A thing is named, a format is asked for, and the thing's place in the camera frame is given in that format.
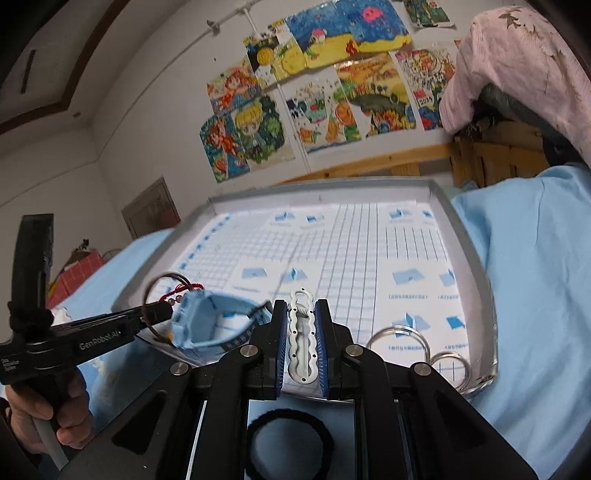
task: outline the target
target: pink blanket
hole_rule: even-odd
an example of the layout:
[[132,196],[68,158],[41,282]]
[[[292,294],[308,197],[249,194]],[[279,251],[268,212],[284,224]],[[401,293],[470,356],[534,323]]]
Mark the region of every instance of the pink blanket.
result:
[[591,166],[591,82],[538,12],[497,8],[472,21],[441,99],[441,121],[449,134],[470,122],[472,101],[488,83],[543,117]]

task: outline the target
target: black strap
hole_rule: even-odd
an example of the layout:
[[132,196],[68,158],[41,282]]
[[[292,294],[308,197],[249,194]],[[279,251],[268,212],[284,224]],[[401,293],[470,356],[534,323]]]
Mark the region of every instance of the black strap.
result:
[[320,461],[320,469],[316,472],[315,476],[313,476],[312,480],[326,480],[326,477],[329,474],[333,452],[335,451],[335,442],[332,435],[324,426],[324,423],[316,417],[303,411],[291,410],[290,408],[278,408],[277,410],[268,411],[248,426],[246,431],[246,462],[244,466],[246,474],[251,480],[266,480],[252,463],[252,441],[255,434],[261,428],[276,419],[297,420],[310,425],[314,429],[322,441],[322,460]]

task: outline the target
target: child's drawing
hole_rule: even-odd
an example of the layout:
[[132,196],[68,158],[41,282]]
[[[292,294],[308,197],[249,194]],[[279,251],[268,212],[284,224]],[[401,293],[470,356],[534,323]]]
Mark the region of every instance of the child's drawing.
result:
[[416,127],[404,83],[388,53],[336,67],[345,95],[365,115],[367,137]]
[[453,27],[454,23],[435,0],[404,0],[410,21],[417,28]]
[[273,97],[264,95],[232,112],[251,171],[294,158],[276,107]]
[[244,39],[248,60],[261,88],[274,85],[306,68],[306,59],[284,20]]
[[307,152],[361,140],[357,122],[337,79],[303,79],[285,92],[290,115]]
[[218,183],[250,172],[230,115],[208,119],[201,127],[200,136]]
[[346,18],[328,2],[285,19],[306,57],[315,69],[349,58],[359,52]]
[[248,57],[228,68],[207,84],[213,113],[229,113],[261,93]]
[[359,51],[398,50],[411,37],[388,0],[338,0],[336,9],[346,18]]
[[444,48],[399,51],[396,58],[418,103],[425,130],[441,127],[439,102],[455,72]]

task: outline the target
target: tray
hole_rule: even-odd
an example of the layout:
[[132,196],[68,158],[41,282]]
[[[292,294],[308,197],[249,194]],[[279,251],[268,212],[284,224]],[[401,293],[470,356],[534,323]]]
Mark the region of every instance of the tray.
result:
[[[459,217],[432,180],[313,181],[210,199],[139,269],[113,310],[140,304],[146,283],[171,270],[209,290],[256,301],[288,300],[291,290],[306,287],[315,298],[328,299],[333,320],[364,346],[384,327],[416,328],[432,356],[455,351],[468,360],[471,377],[463,394],[496,377],[490,285]],[[149,300],[174,285],[159,282]],[[165,331],[167,325],[158,327]],[[140,337],[188,361],[149,331]],[[424,348],[404,335],[377,340],[372,349],[402,365],[424,358]],[[461,362],[444,358],[434,367],[450,383],[461,383]],[[285,377],[283,391],[320,397],[318,385]]]

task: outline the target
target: finger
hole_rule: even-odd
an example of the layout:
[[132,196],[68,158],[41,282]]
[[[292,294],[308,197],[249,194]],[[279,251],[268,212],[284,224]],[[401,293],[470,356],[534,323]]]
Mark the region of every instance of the finger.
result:
[[82,423],[89,414],[88,403],[89,396],[86,390],[80,397],[67,400],[57,412],[57,422],[64,428]]
[[88,412],[86,418],[78,425],[69,428],[61,428],[57,431],[57,439],[62,445],[83,444],[90,436],[95,418]]
[[41,453],[45,447],[33,423],[33,418],[21,410],[12,410],[10,426],[14,436],[31,453]]
[[6,398],[12,411],[21,411],[42,420],[51,420],[53,409],[49,402],[23,383],[8,385]]
[[76,450],[82,450],[86,445],[88,445],[91,440],[93,440],[96,437],[96,430],[94,427],[92,427],[90,429],[90,435],[88,435],[88,437],[86,437],[84,440],[82,440],[81,442],[73,442],[70,444],[70,447],[72,447],[73,449]]
[[68,395],[70,398],[80,397],[86,391],[86,381],[82,373],[77,368],[72,373],[72,378],[67,386]]

